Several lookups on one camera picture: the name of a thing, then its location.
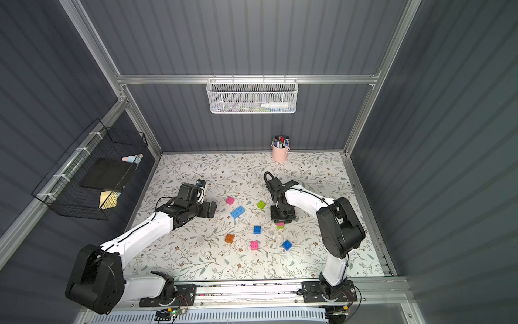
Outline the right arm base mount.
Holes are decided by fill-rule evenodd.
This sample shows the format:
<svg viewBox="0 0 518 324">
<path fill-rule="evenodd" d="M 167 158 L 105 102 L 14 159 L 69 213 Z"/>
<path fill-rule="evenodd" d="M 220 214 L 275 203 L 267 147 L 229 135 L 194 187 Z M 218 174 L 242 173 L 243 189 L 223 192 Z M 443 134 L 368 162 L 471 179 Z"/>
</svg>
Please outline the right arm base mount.
<svg viewBox="0 0 518 324">
<path fill-rule="evenodd" d="M 296 291 L 305 303 L 343 302 L 352 304 L 358 300 L 359 290 L 350 280 L 345 280 L 337 286 L 330 286 L 325 280 L 320 282 L 302 282 L 302 287 Z"/>
</svg>

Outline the light blue long lego brick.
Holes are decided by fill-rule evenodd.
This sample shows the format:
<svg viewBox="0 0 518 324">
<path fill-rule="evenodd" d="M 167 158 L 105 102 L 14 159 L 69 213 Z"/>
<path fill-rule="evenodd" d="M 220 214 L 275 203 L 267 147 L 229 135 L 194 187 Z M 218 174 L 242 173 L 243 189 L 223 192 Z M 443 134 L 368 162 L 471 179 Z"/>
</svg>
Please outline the light blue long lego brick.
<svg viewBox="0 0 518 324">
<path fill-rule="evenodd" d="M 243 208 L 243 206 L 239 206 L 237 207 L 236 209 L 234 209 L 230 215 L 233 219 L 237 219 L 238 217 L 240 217 L 241 215 L 243 215 L 245 213 L 245 209 Z"/>
</svg>

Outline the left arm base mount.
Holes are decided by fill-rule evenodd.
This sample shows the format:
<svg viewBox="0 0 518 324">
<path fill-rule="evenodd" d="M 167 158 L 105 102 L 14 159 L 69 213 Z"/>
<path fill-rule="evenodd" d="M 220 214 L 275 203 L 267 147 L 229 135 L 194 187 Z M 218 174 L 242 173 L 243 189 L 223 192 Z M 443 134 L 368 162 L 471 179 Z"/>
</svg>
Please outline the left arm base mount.
<svg viewBox="0 0 518 324">
<path fill-rule="evenodd" d="M 158 297 L 142 298 L 139 302 L 139 307 L 173 307 L 179 308 L 182 306 L 192 306 L 196 297 L 197 286 L 194 284 L 186 285 L 169 285 Z"/>
</svg>

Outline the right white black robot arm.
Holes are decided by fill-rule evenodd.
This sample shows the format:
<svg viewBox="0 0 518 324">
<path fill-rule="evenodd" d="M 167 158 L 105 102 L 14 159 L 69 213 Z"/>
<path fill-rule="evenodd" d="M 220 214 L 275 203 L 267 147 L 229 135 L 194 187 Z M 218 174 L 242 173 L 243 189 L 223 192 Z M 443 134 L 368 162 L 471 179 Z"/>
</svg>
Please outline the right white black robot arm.
<svg viewBox="0 0 518 324">
<path fill-rule="evenodd" d="M 295 210 L 301 209 L 318 221 L 322 243 L 327 251 L 326 264 L 319 275 L 319 289 L 326 301 L 346 297 L 356 301 L 359 290 L 346 275 L 349 253 L 360 247 L 366 232 L 349 200 L 332 199 L 313 193 L 298 182 L 282 183 L 271 172 L 264 173 L 264 181 L 271 195 L 271 220 L 275 224 L 291 223 Z"/>
</svg>

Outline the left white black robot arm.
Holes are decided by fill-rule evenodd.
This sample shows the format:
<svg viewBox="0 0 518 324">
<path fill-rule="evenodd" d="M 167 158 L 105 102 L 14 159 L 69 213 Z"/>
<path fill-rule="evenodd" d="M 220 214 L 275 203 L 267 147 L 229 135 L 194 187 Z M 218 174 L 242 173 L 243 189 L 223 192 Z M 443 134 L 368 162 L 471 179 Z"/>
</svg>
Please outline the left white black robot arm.
<svg viewBox="0 0 518 324">
<path fill-rule="evenodd" d="M 144 277 L 125 277 L 125 266 L 160 237 L 196 217 L 213 218 L 215 202 L 206 201 L 206 181 L 182 184 L 174 197 L 157 205 L 151 215 L 135 228 L 99 246 L 88 244 L 80 250 L 65 296 L 67 299 L 103 315 L 120 302 L 148 300 L 155 305 L 177 298 L 175 280 L 154 271 Z"/>
</svg>

